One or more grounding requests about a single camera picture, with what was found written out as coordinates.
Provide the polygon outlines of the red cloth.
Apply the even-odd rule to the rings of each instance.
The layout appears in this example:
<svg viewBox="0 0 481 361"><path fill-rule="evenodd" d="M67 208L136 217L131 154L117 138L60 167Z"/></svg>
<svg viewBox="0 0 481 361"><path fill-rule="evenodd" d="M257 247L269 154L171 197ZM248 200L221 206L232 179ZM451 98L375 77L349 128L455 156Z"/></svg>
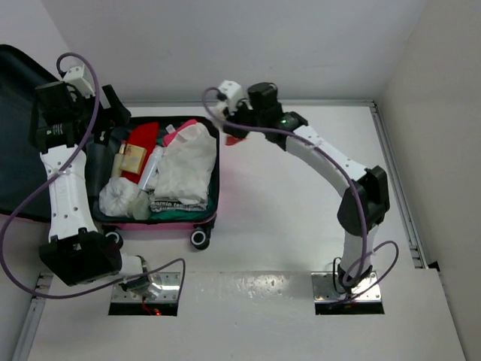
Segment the red cloth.
<svg viewBox="0 0 481 361"><path fill-rule="evenodd" d="M158 131L159 131L159 124L157 122L141 124L131 131L129 137L127 138L126 145L134 144L139 147L143 147L147 150L147 155L145 156L144 164L142 165L140 174L133 174L126 171L122 171L122 174L121 174L122 177L127 178L128 180L130 180L135 184L138 184L141 178L141 174L144 170L144 166L146 165L147 159L149 155L152 153L154 147L156 146Z"/></svg>

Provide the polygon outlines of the amber liquid bottle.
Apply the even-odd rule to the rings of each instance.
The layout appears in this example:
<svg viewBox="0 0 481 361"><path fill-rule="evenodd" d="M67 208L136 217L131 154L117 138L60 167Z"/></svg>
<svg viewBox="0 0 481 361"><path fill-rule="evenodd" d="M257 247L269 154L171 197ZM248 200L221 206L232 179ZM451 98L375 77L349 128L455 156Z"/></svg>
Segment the amber liquid bottle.
<svg viewBox="0 0 481 361"><path fill-rule="evenodd" d="M122 174L122 169L120 168L123 162L123 157L126 149L126 141L121 141L119 149L113 158L113 165L111 169L111 177L119 177Z"/></svg>

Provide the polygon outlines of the clear zip bag red label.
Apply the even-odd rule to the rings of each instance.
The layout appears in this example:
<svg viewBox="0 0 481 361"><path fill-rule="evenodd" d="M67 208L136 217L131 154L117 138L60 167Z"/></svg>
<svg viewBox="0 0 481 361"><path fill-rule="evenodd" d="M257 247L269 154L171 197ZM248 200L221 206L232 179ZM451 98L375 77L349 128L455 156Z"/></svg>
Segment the clear zip bag red label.
<svg viewBox="0 0 481 361"><path fill-rule="evenodd" d="M225 137L225 145L228 147L235 146L236 144L239 144L241 142L246 141L246 138L236 138L233 135L227 135Z"/></svg>

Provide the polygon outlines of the small yellow cardboard box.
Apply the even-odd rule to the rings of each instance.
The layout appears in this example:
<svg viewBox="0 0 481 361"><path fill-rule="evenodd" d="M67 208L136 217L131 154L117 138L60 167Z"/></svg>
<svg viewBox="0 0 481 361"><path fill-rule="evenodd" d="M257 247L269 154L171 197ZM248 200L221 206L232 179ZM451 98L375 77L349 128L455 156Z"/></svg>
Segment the small yellow cardboard box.
<svg viewBox="0 0 481 361"><path fill-rule="evenodd" d="M145 148L127 144L120 169L129 173L140 174L146 155L147 150Z"/></svg>

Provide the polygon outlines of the pink towel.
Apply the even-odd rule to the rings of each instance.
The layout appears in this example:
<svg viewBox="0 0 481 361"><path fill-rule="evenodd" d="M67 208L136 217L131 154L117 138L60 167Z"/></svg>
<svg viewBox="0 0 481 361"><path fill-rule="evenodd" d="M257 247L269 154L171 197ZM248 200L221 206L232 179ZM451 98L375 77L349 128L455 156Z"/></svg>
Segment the pink towel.
<svg viewBox="0 0 481 361"><path fill-rule="evenodd" d="M178 128L174 128L172 125L167 126L165 130L167 131L168 134L163 137L162 146L167 147L175 139L175 136L177 135L178 132L180 132L181 130L185 129L188 126L195 125L197 122L198 121L195 119L190 119L190 120L187 120Z"/></svg>

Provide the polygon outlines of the white pink spray bottle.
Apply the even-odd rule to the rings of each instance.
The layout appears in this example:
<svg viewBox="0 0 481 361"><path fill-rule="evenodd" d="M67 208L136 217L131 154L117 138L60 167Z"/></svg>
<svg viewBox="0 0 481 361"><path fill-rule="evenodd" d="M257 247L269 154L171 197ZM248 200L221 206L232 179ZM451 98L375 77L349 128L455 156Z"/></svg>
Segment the white pink spray bottle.
<svg viewBox="0 0 481 361"><path fill-rule="evenodd" d="M155 146L152 153L149 155L144 170L141 174L141 178L138 182L139 190L146 190L147 184L151 177L155 175L158 170L158 163L162 158L164 153L164 148L159 145Z"/></svg>

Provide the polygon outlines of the pink suitcase with dark lining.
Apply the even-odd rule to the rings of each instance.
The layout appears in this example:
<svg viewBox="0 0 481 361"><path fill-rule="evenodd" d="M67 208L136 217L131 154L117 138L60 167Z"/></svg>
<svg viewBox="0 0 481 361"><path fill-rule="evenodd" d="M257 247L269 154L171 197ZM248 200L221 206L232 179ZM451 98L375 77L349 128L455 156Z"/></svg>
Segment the pink suitcase with dark lining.
<svg viewBox="0 0 481 361"><path fill-rule="evenodd" d="M3 44L1 46L1 213L11 212L29 194L33 193L47 179L47 174L39 152L29 143L32 105L35 88L56 81L56 78L44 67L23 51ZM165 128L172 125L178 128L189 116L169 117L133 117L124 126L109 129L105 139L101 140L98 132L91 136L86 144L86 185L89 196L91 215L97 222L109 229L133 227L140 229L152 227L172 227L180 229L189 224L193 229L201 229L210 235L215 226L215 211L208 217L193 221L155 221L134 220L128 217L108 217L98 205L101 189L110 177L115 152L121 141L126 140L131 131L144 123L159 124L158 137L163 138ZM215 165L210 182L219 185L219 166Z"/></svg>

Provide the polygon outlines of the white drawstring pouch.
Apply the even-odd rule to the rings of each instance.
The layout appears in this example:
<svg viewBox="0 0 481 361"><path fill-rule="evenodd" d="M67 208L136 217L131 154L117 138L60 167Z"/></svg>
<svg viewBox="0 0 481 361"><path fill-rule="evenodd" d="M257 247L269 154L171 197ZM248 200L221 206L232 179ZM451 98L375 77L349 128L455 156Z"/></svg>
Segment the white drawstring pouch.
<svg viewBox="0 0 481 361"><path fill-rule="evenodd" d="M99 209L109 217L128 217L129 206L137 194L137 184L125 177L111 177L99 193Z"/></svg>

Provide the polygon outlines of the white cloth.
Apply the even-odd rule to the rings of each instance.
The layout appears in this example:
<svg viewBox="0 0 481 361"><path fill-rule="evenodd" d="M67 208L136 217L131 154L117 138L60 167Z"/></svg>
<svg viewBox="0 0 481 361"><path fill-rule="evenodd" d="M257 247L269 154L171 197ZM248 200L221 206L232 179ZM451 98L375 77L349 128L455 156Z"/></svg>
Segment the white cloth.
<svg viewBox="0 0 481 361"><path fill-rule="evenodd" d="M205 181L210 183L216 162L216 139L200 122L188 126L163 147L164 153L158 163L158 182Z"/></svg>

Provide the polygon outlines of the green printed shirt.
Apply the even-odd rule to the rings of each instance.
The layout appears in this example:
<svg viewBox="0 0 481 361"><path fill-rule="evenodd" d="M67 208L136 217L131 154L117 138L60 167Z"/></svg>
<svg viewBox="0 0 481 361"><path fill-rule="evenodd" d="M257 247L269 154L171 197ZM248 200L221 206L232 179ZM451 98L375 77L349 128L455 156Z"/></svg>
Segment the green printed shirt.
<svg viewBox="0 0 481 361"><path fill-rule="evenodd" d="M208 200L206 211L163 211L152 212L150 219L155 221L193 221L208 218L216 209L219 198L219 185L205 181L194 180L188 182L158 182L150 192L150 197L157 199L178 199L184 204L192 204L201 200Z"/></svg>

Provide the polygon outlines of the black white newspaper print bag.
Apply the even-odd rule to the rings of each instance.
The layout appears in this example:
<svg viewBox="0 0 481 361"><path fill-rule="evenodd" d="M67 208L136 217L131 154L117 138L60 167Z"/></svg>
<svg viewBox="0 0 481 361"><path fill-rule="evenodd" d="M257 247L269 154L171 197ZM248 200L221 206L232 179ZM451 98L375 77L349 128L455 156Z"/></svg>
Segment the black white newspaper print bag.
<svg viewBox="0 0 481 361"><path fill-rule="evenodd" d="M156 213L163 211L206 211L207 206L208 200L184 204L178 199L157 199L150 197L150 210Z"/></svg>

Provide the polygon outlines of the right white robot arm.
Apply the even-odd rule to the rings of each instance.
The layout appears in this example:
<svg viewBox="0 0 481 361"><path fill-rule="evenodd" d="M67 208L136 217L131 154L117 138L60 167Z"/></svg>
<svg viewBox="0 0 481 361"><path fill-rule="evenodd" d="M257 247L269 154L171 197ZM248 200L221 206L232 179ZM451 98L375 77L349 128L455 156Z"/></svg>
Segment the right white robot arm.
<svg viewBox="0 0 481 361"><path fill-rule="evenodd" d="M273 83L248 90L224 80L213 88L216 106L212 115L225 134L244 139L251 132L309 165L340 197L337 221L344 231L343 254L337 265L338 283L352 292L372 270L374 239L390 209L386 171L368 168L328 143L297 111L287 111L277 98Z"/></svg>

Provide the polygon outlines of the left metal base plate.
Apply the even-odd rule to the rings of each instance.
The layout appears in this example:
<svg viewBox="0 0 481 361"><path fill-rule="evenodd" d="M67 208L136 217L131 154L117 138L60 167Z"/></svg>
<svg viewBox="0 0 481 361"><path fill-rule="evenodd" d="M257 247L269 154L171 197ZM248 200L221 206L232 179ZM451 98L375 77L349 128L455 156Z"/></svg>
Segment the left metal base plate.
<svg viewBox="0 0 481 361"><path fill-rule="evenodd" d="M180 290L180 272L156 272L148 276L146 285L129 285L123 289L122 284L113 287L113 303L175 303Z"/></svg>

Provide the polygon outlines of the metal base plate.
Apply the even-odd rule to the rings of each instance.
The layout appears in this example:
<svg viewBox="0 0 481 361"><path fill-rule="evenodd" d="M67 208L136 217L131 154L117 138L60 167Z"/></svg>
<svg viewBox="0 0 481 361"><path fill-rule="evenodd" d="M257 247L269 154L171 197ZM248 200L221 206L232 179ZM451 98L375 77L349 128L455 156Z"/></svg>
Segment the metal base plate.
<svg viewBox="0 0 481 361"><path fill-rule="evenodd" d="M316 303L328 304L343 300L346 290L340 285L337 272L312 272L313 297ZM371 272L351 289L356 302L381 302L380 285L376 272Z"/></svg>
<svg viewBox="0 0 481 361"><path fill-rule="evenodd" d="M180 290L180 272L156 272L148 276L146 285L129 285L123 289L122 284L113 287L113 303L175 303Z"/></svg>

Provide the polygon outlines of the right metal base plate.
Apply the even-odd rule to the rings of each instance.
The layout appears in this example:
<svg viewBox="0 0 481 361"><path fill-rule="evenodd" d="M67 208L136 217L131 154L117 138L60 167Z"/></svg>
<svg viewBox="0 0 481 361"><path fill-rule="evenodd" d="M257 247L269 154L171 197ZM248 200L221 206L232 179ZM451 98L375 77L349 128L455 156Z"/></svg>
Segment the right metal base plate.
<svg viewBox="0 0 481 361"><path fill-rule="evenodd" d="M346 290L340 285L337 272L312 272L313 297L316 303L328 304L343 300ZM380 285L376 272L371 272L351 289L356 302L381 302Z"/></svg>

